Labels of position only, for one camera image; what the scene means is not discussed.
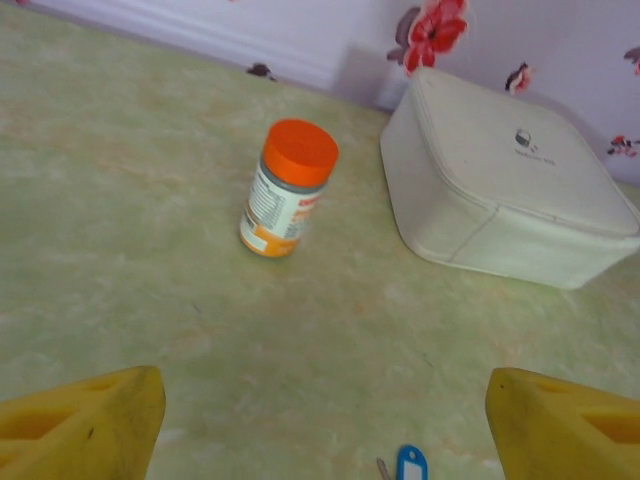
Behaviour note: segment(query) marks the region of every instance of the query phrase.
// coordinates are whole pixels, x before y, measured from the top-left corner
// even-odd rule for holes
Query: orange lid
[[[338,145],[331,135],[313,123],[295,118],[274,123],[264,145],[267,168],[296,187],[325,183],[338,155]]]

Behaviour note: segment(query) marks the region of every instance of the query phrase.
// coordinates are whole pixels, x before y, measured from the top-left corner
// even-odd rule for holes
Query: green marble floor
[[[640,396],[639,255],[571,292],[428,263],[395,229],[384,114],[8,5],[0,27],[0,400],[154,364],[149,479],[371,479],[413,443],[481,480],[493,368]],[[288,116],[342,156],[273,261],[237,225]]]

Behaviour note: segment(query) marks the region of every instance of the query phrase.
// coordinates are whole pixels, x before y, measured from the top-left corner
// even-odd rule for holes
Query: product label
[[[321,192],[294,193],[273,183],[257,169],[251,195],[240,222],[244,242],[267,256],[291,252],[304,233]]]

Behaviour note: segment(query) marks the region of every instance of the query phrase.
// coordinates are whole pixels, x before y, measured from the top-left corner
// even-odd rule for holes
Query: white cosmetic bag
[[[638,211],[544,108],[423,68],[380,147],[400,235],[428,260],[577,288],[640,247]]]

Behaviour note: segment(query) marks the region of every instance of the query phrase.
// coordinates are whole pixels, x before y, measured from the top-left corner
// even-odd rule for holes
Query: plastic jar
[[[267,257],[293,252],[338,155],[333,138],[312,123],[273,124],[240,221],[245,245]]]

